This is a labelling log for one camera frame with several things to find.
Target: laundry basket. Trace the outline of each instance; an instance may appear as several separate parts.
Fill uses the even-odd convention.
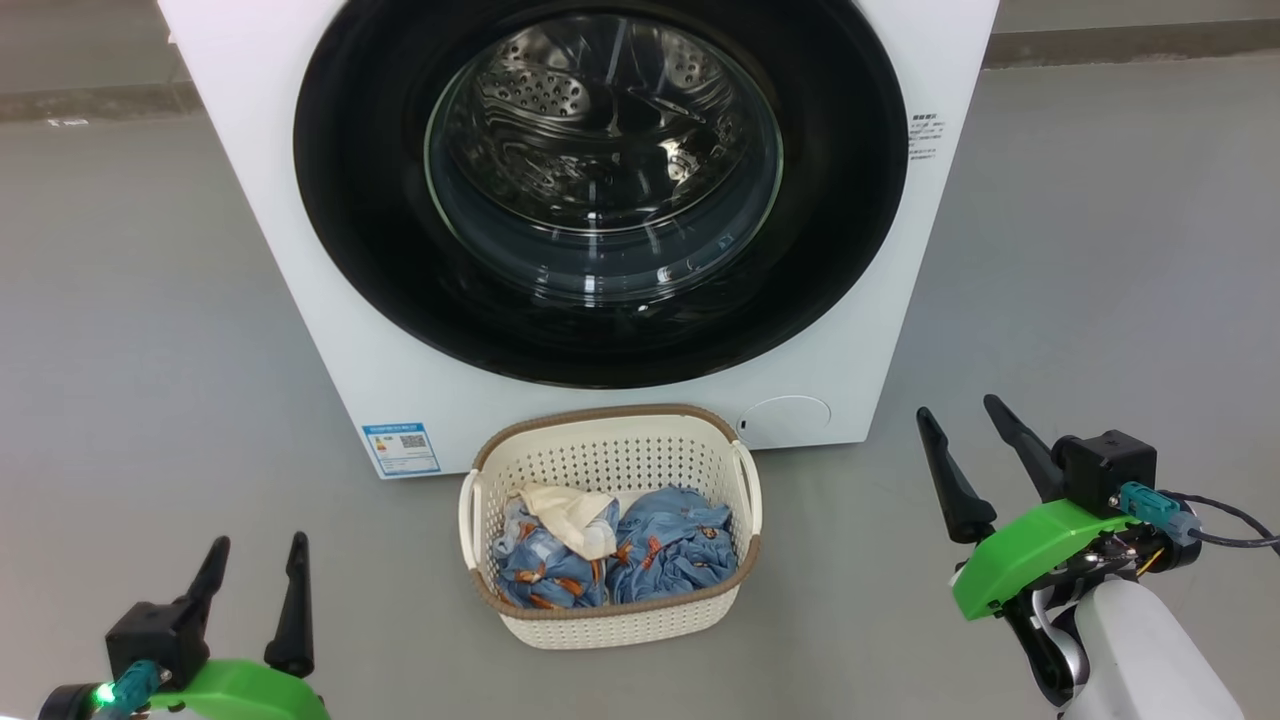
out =
[[[737,571],[723,583],[677,597],[602,607],[539,610],[494,592],[489,555],[503,532],[511,491],[526,482],[636,497],[669,484],[732,510]],[[545,650],[585,650],[660,641],[721,620],[750,574],[760,544],[760,482],[751,454],[723,420],[689,405],[588,410],[531,420],[490,439],[462,483],[458,534],[480,597],[517,638]]]

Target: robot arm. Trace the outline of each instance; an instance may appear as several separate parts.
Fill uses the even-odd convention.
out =
[[[1146,587],[1114,580],[1075,607],[1088,682],[1062,720],[1244,720],[1174,614]]]
[[[998,397],[984,405],[1043,503],[997,532],[937,420],[925,407],[916,414],[947,532],[975,544],[952,579],[964,618],[1009,624],[1062,720],[1243,717],[1178,620],[1138,584],[1194,562],[1197,538],[1212,539],[1185,500],[1155,492],[1155,448],[1110,430],[1050,450]]]
[[[209,720],[329,720],[303,680],[315,667],[307,536],[289,551],[289,587],[265,662],[210,660],[205,625],[223,584],[230,541],[214,541],[187,593],[168,605],[138,602],[106,635],[114,683],[61,685],[38,720],[142,720],[151,707],[189,708]]]

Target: blue label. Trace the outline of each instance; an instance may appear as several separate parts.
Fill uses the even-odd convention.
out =
[[[374,460],[387,478],[429,475],[440,471],[422,423],[364,425],[365,439]]]

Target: stainless steel drum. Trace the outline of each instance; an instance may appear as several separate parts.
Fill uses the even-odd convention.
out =
[[[431,195],[481,261],[548,299],[667,297],[731,260],[781,182],[777,122],[710,42],[613,14],[521,29],[428,126]]]

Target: brown basket rim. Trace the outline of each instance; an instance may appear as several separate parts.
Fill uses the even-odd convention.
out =
[[[541,428],[550,428],[556,425],[567,425],[571,423],[581,423],[584,420],[607,420],[612,418],[632,418],[632,416],[648,416],[648,415],[687,415],[705,420],[716,427],[724,438],[731,443],[737,439],[733,433],[733,428],[724,421],[723,418],[696,407],[694,405],[680,405],[680,404],[663,404],[663,405],[625,405],[620,407],[599,407],[595,410],[577,410],[573,413],[561,413],[558,415],[549,415],[547,418],[538,418],[534,420],[527,420],[524,423],[516,423],[509,428],[506,428],[498,434],[489,438],[489,442],[480,448],[476,455],[476,461],[474,468],[483,469],[489,456],[493,455],[494,448],[502,445],[511,437],[520,433],[538,430]],[[602,607],[573,607],[573,609],[556,609],[556,610],[540,610],[540,609],[525,609],[516,607],[500,597],[498,597],[489,584],[485,583],[484,573],[480,568],[471,570],[471,579],[475,583],[476,591],[480,597],[485,601],[489,607],[493,607],[499,614],[515,619],[515,620],[588,620],[593,618],[621,618],[623,615],[636,615],[640,612],[650,612],[654,610],[666,610],[668,607],[678,607],[681,605],[691,605],[694,602],[701,602],[704,600],[710,600],[713,597],[719,597],[737,585],[742,584],[742,580],[751,574],[755,568],[755,560],[760,553],[760,536],[751,536],[751,542],[746,548],[746,557],[740,557],[737,564],[737,570],[730,575],[727,580],[709,588],[703,588],[687,594],[680,594],[675,597],[663,597],[659,600],[646,600],[644,602],[630,602],[626,605],[605,605]]]

